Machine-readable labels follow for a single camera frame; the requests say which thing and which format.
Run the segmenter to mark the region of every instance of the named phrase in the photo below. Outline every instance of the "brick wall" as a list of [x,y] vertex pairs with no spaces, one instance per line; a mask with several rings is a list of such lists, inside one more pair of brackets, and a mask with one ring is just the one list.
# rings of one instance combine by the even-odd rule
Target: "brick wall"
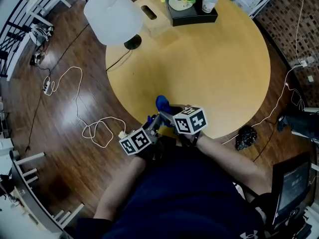
[[[257,20],[272,36],[291,66],[298,63],[295,37],[302,0],[271,0]],[[308,66],[294,70],[309,107],[319,107],[319,0],[305,0],[299,25],[297,50]]]

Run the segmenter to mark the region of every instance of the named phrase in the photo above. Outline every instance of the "black tray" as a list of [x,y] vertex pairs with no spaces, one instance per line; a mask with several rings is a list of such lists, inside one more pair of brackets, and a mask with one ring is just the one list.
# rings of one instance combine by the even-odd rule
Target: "black tray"
[[172,26],[215,22],[218,17],[218,13],[215,8],[211,11],[211,13],[203,12],[201,9],[202,0],[197,0],[191,8],[180,11],[174,10],[169,6],[168,2],[166,2],[166,5],[171,16]]

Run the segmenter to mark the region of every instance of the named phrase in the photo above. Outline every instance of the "screen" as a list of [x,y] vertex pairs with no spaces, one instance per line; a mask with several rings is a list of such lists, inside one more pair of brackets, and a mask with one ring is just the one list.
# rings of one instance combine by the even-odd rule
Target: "screen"
[[308,186],[308,163],[304,163],[295,170],[284,174],[283,190],[278,211],[285,208],[301,195]]

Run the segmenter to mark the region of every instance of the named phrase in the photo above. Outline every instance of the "white cube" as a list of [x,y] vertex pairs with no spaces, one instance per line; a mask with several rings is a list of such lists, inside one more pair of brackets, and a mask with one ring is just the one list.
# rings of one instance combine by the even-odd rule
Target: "white cube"
[[173,116],[178,133],[195,134],[208,126],[203,108],[192,106]]
[[152,142],[145,133],[144,129],[140,128],[129,134],[124,139],[120,140],[119,143],[127,155],[133,155],[145,149]]

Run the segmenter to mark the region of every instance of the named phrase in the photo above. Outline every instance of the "navy shirt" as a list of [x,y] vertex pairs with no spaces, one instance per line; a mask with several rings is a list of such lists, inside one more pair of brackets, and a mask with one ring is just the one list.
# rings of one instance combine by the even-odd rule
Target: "navy shirt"
[[80,219],[77,238],[263,238],[264,223],[229,176],[197,149],[148,167],[113,223]]

